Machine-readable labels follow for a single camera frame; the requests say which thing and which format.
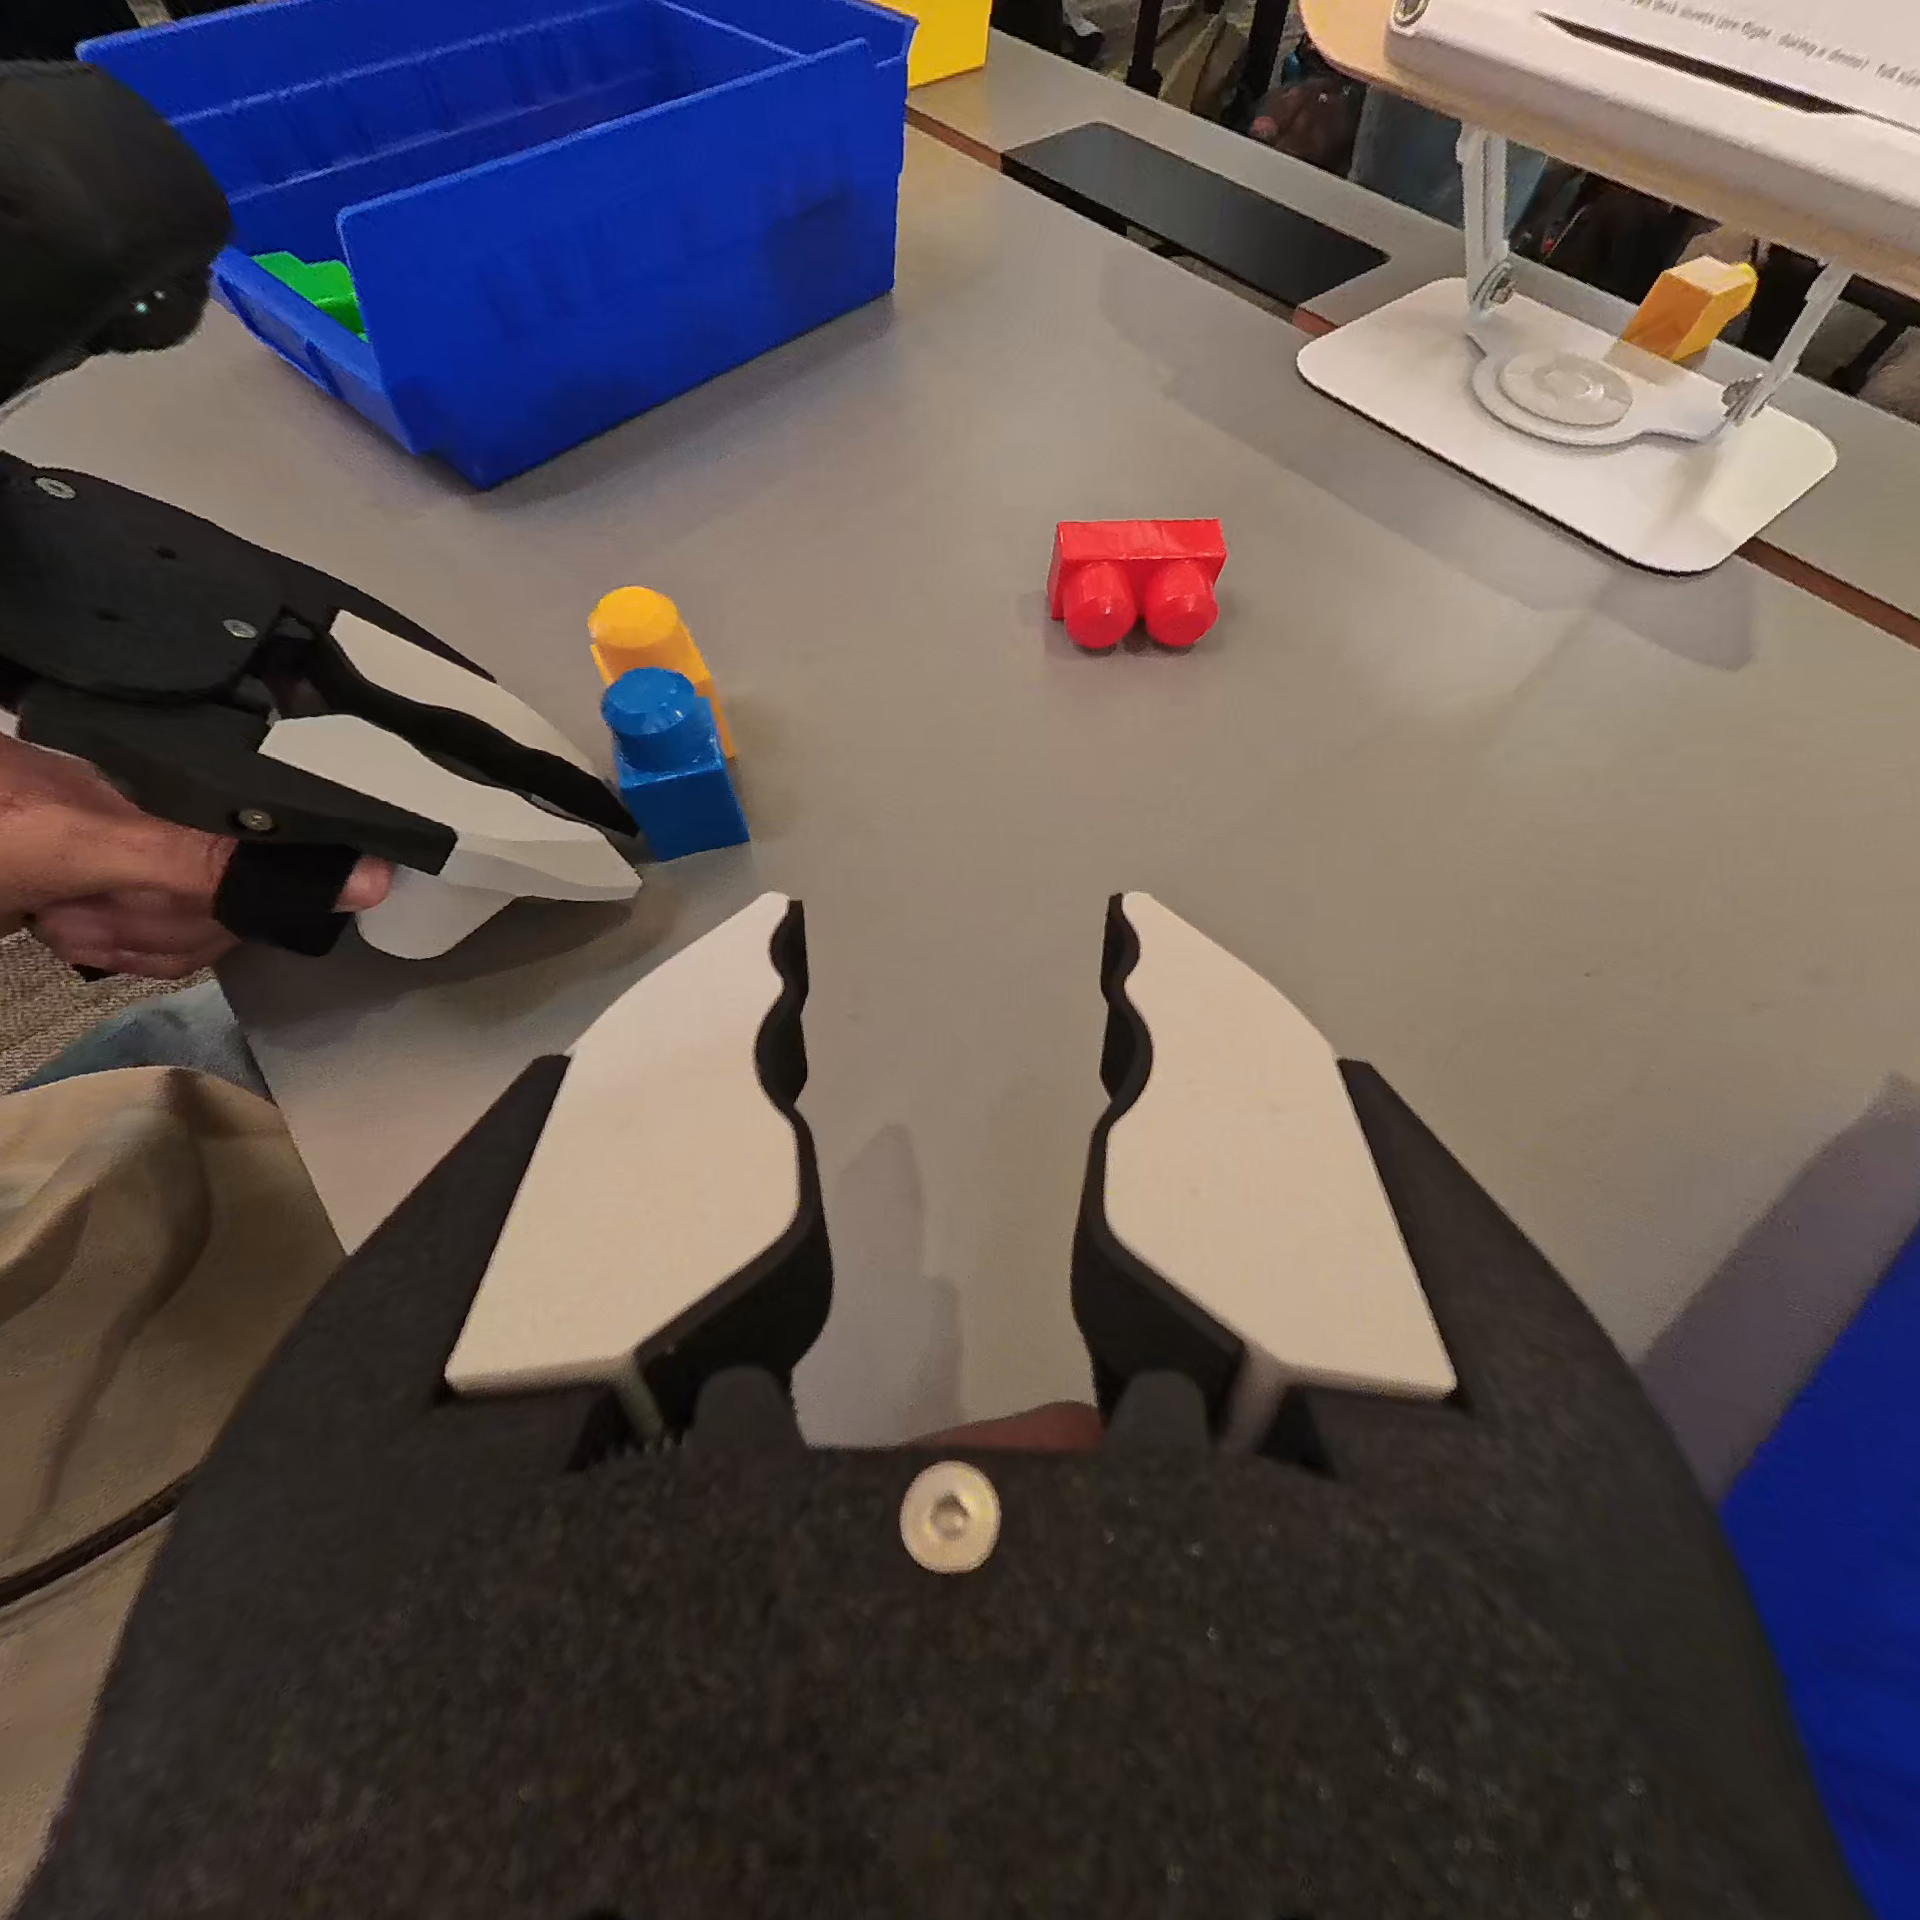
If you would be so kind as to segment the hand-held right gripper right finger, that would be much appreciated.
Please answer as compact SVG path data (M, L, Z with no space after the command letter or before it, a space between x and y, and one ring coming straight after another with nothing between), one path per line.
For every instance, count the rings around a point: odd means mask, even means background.
M1113 1423L1171 1375L1224 1449L1291 1392L1442 1407L1456 1364L1338 1048L1150 894L1106 905L1106 1097L1072 1226L1072 1321Z

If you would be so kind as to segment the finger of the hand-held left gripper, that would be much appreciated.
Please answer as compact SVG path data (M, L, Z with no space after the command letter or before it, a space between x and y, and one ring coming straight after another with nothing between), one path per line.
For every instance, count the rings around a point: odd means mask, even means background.
M607 833L638 833L617 790L536 705L363 615L344 609L310 642L307 682L328 713L369 720L455 774Z
M269 761L431 823L449 839L447 852L392 852L395 866L510 897L611 902L640 888L634 863L601 830L454 772L363 717L280 720L261 750Z

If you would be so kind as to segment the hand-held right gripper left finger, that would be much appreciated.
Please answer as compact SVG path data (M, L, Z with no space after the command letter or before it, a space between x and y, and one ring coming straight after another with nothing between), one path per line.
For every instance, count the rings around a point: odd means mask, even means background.
M449 1352L455 1396L598 1385L656 1442L729 1369L793 1385L832 1308L807 992L803 902L763 894L571 1044Z

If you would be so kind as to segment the blue single-stud block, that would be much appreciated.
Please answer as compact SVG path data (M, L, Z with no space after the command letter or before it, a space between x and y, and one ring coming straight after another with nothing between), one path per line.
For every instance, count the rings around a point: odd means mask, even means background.
M616 788L655 861L751 844L714 704L694 679L638 665L601 700Z

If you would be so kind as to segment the yellow single-stud block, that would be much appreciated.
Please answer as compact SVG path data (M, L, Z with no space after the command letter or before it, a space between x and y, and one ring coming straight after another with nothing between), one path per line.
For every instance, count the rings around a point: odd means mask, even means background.
M607 687L640 668L682 674L707 700L723 754L729 761L736 756L714 671L667 594L642 584L611 590L593 608L589 636L593 663Z

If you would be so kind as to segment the red two-stud block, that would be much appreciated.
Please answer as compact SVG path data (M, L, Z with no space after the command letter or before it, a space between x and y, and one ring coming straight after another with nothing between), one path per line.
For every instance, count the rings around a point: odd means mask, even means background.
M1137 632L1184 654L1215 630L1229 554L1218 518L1063 518L1047 615L1083 654L1112 654Z

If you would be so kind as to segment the person's left hand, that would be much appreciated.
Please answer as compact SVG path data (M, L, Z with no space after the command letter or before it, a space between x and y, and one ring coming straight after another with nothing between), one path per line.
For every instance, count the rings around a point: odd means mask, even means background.
M151 815L82 759L2 737L2 924L73 969L181 981L265 934L218 901L239 845Z

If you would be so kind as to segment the green block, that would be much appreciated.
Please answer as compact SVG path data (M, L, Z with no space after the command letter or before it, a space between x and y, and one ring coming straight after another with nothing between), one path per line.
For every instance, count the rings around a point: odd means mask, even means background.
M367 340L361 303L352 273L341 257L310 261L294 250L255 254L251 261L291 293L313 303L323 316Z

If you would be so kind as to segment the blue plastic bin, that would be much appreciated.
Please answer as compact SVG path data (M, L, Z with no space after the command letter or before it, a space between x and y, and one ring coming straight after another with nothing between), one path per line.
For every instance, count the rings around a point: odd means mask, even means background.
M1870 1911L1918 1914L1918 1237L1720 1506Z
M891 289L910 33L843 2L287 2L80 60L222 185L248 332L491 489ZM341 257L367 340L265 250Z

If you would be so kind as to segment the yellow plastic bin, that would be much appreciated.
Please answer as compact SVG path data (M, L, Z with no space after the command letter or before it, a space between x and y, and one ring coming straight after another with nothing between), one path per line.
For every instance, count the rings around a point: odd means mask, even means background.
M912 21L907 42L907 86L976 73L990 54L993 2L906 2L885 0L878 6Z

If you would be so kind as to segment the white document stand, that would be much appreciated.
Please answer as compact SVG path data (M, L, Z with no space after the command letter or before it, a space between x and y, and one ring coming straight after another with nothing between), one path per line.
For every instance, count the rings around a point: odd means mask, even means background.
M1833 440L1773 401L1851 271L1815 277L1763 372L1725 385L1518 289L1505 140L1463 128L1465 277L1309 343L1301 376L1407 444L1645 568L1715 568L1819 485Z

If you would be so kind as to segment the black flat panel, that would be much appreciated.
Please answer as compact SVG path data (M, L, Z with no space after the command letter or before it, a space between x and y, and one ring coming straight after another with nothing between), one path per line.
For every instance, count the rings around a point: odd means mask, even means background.
M1110 122L1007 151L1008 177L1165 255L1201 262L1288 308L1385 264L1387 254L1309 213Z

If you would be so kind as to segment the orange plastic piece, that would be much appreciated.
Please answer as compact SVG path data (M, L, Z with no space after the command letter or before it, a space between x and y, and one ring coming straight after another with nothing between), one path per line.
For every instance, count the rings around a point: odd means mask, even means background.
M1686 365L1753 303L1760 273L1752 261L1693 255L1653 281L1618 343L1670 365Z

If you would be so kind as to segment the white instruction sheet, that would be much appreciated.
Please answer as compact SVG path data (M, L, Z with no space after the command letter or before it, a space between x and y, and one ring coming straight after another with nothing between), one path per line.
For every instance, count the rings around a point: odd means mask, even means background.
M1546 2L1538 12L1918 128L1915 2Z

